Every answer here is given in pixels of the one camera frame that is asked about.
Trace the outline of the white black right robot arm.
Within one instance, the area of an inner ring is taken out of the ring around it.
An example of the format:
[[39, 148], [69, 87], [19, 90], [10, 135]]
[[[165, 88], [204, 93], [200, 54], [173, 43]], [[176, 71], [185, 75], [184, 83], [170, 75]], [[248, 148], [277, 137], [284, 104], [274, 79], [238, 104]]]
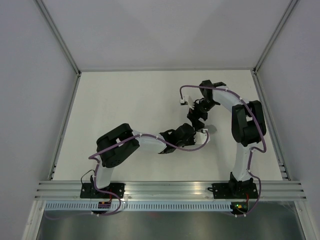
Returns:
[[208, 119], [208, 112], [214, 106], [223, 106], [231, 113], [231, 134], [236, 145], [235, 164], [228, 181], [228, 192], [235, 198], [241, 197], [253, 182], [250, 165], [253, 150], [265, 153], [267, 150], [264, 136], [266, 123], [260, 101], [247, 101], [231, 91], [223, 82], [212, 83], [204, 80], [197, 86], [202, 98], [192, 100], [183, 96], [180, 88], [180, 104], [188, 105], [187, 118], [195, 131], [205, 128], [201, 121]]

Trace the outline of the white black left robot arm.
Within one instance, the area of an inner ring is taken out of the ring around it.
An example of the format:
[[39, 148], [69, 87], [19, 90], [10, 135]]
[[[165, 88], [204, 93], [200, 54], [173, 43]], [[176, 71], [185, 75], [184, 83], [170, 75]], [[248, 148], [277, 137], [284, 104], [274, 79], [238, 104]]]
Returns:
[[92, 185], [91, 191], [98, 198], [104, 198], [108, 195], [114, 168], [122, 164], [136, 150], [170, 154], [176, 150], [174, 146], [182, 148], [196, 144], [196, 131], [188, 123], [179, 126], [177, 129], [169, 129], [159, 133], [158, 139], [142, 136], [121, 143], [121, 141], [139, 134], [139, 132], [132, 130], [128, 123], [123, 123], [96, 140], [97, 152], [119, 143], [119, 146], [97, 156], [100, 163], [96, 174], [96, 182]]

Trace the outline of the grey cloth napkin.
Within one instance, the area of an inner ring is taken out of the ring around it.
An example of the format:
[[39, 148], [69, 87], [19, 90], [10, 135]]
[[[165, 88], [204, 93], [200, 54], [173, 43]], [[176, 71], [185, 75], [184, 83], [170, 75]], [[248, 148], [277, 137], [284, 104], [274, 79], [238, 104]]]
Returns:
[[205, 125], [204, 130], [208, 132], [209, 135], [213, 135], [217, 132], [217, 128], [213, 124]]

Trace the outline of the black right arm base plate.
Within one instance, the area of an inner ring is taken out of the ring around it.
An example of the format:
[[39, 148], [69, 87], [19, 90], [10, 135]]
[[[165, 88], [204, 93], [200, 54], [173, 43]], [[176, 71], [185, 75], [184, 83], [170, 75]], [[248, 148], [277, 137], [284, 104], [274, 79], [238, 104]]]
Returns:
[[257, 199], [259, 194], [255, 183], [245, 186], [229, 186], [228, 183], [213, 183], [207, 188], [213, 194], [213, 198], [235, 200], [235, 199]]

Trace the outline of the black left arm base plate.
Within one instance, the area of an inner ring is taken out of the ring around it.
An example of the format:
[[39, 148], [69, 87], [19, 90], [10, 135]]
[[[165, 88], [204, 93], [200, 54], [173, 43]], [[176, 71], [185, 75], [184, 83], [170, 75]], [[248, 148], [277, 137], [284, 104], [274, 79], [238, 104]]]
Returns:
[[104, 187], [100, 190], [97, 190], [94, 186], [94, 175], [90, 175], [89, 182], [84, 182], [83, 177], [88, 173], [95, 171], [93, 169], [86, 172], [81, 178], [81, 190], [80, 198], [81, 199], [120, 199], [124, 197], [125, 193], [125, 184], [124, 183], [111, 183], [109, 186]]

